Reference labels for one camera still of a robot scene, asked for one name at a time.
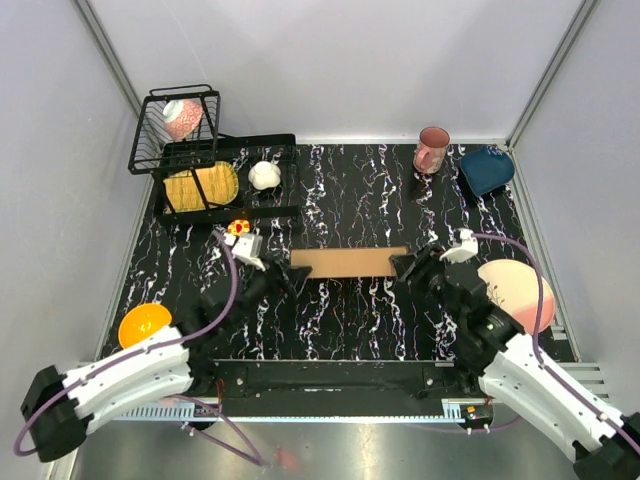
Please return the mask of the brown cardboard box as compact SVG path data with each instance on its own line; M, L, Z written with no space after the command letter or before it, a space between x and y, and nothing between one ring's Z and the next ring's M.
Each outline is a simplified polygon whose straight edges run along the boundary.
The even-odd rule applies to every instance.
M296 249L290 264L311 267L312 279L389 277L395 275L390 257L407 253L406 247Z

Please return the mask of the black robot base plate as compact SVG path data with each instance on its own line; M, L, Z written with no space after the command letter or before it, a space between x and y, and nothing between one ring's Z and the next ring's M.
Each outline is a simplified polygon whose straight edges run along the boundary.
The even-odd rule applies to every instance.
M218 360L195 377L187 396L220 397L224 414L243 419L445 419L497 403L450 362Z

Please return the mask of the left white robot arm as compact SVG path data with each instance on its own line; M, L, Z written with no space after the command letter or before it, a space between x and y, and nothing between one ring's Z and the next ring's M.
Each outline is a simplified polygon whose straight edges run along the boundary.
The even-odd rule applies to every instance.
M51 462L77 449L116 417L174 395L203 396L213 390L216 372L208 357L223 345L232 323L242 320L267 296L296 299L310 266L268 261L201 293L190 309L147 339L100 361L66 372L46 367L34 376L20 411L25 427L14 443L26 455Z

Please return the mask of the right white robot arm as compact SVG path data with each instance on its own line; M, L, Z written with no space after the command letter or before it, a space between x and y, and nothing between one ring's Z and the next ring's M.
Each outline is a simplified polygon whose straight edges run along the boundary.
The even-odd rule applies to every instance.
M425 247L390 264L398 281L433 295L454 320L457 390L511 408L572 460L580 479L638 478L638 414L623 414L569 375L489 299L477 267L444 254Z

